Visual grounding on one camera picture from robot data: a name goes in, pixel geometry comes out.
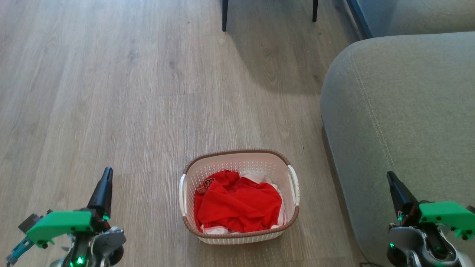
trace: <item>blue connector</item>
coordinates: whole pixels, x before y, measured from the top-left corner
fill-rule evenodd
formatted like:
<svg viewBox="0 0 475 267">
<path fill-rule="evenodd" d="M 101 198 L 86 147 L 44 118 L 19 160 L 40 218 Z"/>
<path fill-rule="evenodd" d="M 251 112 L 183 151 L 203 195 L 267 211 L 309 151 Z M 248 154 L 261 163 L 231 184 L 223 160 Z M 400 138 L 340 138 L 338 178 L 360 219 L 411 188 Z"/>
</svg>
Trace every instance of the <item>blue connector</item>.
<svg viewBox="0 0 475 267">
<path fill-rule="evenodd" d="M 34 245 L 33 241 L 28 237 L 25 237 L 12 251 L 11 254 L 8 255 L 7 261 L 11 265 L 14 265 L 18 259 L 23 255 L 23 253 L 27 252 L 32 246 Z"/>
</svg>

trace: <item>red clothing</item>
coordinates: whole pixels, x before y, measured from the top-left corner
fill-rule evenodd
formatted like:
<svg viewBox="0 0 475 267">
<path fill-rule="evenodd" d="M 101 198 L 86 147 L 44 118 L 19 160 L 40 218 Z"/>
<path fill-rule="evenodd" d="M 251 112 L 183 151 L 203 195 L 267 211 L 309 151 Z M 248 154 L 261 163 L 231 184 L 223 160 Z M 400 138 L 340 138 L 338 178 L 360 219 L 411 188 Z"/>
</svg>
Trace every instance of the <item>red clothing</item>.
<svg viewBox="0 0 475 267">
<path fill-rule="evenodd" d="M 231 231 L 253 232 L 277 225 L 282 198 L 269 183 L 255 183 L 238 172 L 209 176 L 195 192 L 198 229 L 224 226 Z"/>
</svg>

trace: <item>white basket handle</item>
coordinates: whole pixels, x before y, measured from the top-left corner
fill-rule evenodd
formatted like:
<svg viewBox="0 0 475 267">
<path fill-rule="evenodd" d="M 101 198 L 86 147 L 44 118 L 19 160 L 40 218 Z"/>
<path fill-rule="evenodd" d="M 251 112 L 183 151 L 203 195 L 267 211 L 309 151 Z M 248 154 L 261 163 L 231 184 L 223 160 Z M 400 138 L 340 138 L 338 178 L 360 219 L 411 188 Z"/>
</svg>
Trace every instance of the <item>white basket handle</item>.
<svg viewBox="0 0 475 267">
<path fill-rule="evenodd" d="M 180 210 L 183 216 L 186 216 L 186 174 L 183 174 L 180 179 L 180 189 L 179 189 L 179 198 L 180 198 Z"/>
<path fill-rule="evenodd" d="M 289 180 L 290 184 L 292 185 L 290 187 L 292 190 L 292 197 L 294 198 L 294 204 L 298 206 L 300 203 L 300 187 L 298 186 L 297 174 L 295 173 L 295 170 L 292 168 L 292 166 L 288 165 L 287 167 L 290 170 Z"/>
</svg>

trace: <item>wooden floor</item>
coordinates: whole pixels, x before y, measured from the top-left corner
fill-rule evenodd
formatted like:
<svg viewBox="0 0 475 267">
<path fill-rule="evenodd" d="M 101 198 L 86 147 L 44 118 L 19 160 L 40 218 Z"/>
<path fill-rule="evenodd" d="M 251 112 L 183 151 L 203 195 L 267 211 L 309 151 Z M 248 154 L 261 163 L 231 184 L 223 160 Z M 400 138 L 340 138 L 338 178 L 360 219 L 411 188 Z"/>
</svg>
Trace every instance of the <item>wooden floor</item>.
<svg viewBox="0 0 475 267">
<path fill-rule="evenodd" d="M 325 73 L 358 40 L 344 0 L 0 1 L 0 251 L 29 214 L 87 204 L 114 168 L 119 266 L 353 267 L 361 260 L 324 149 Z M 299 179 L 297 222 L 246 246 L 201 243 L 178 183 L 199 155 L 268 148 Z M 18 267 L 49 266 L 60 245 Z"/>
</svg>

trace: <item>laundry basket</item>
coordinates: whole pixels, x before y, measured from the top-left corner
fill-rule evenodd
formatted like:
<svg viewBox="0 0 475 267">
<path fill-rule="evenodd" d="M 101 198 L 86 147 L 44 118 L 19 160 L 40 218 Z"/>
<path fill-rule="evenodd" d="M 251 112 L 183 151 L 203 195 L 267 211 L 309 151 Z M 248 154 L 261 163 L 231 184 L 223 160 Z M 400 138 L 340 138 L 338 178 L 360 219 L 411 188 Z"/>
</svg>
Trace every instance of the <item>laundry basket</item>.
<svg viewBox="0 0 475 267">
<path fill-rule="evenodd" d="M 222 170 L 236 172 L 265 172 L 279 187 L 284 202 L 286 224 L 278 228 L 222 235 L 201 233 L 195 223 L 195 190 L 210 175 Z M 180 209 L 185 226 L 208 244 L 246 244 L 269 240 L 280 236 L 297 219 L 300 191 L 297 175 L 289 161 L 280 153 L 271 150 L 238 150 L 201 156 L 193 160 L 180 180 Z"/>
</svg>

